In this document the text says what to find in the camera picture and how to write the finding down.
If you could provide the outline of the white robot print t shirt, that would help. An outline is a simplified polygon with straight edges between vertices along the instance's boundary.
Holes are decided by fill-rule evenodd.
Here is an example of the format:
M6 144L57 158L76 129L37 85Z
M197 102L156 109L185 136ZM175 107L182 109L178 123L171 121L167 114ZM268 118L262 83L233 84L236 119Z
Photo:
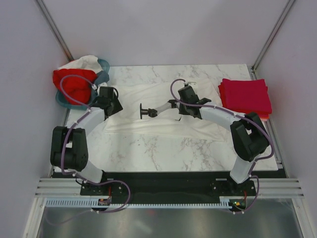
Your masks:
M182 82L176 82L174 86L171 86L169 82L134 86L116 85L123 110L105 120L104 131L195 138L216 142L227 140L230 133L222 126L192 116L183 116L179 114L178 109L166 110L155 118L140 117L140 105L151 109L162 106L182 87Z

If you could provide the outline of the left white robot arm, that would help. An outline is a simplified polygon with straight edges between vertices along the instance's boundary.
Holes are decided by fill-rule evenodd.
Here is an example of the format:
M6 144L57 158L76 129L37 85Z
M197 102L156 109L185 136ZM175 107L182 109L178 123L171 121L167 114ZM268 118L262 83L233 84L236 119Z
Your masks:
M92 184L92 190L103 195L109 184L103 171L89 161L87 136L110 116L123 110L114 87L102 86L84 114L68 126L53 129L50 162L65 176L72 175Z

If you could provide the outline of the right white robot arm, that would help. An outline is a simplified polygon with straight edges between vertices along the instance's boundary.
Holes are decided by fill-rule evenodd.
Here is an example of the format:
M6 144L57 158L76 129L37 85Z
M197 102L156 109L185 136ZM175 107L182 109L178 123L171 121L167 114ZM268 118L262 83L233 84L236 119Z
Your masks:
M250 176L260 154L271 145L271 139L256 113L240 114L218 106L207 98L200 99L194 89L186 85L178 90L180 104L195 118L222 126L231 133L233 148L237 154L232 178L227 182L228 192L238 195L245 189L244 181Z

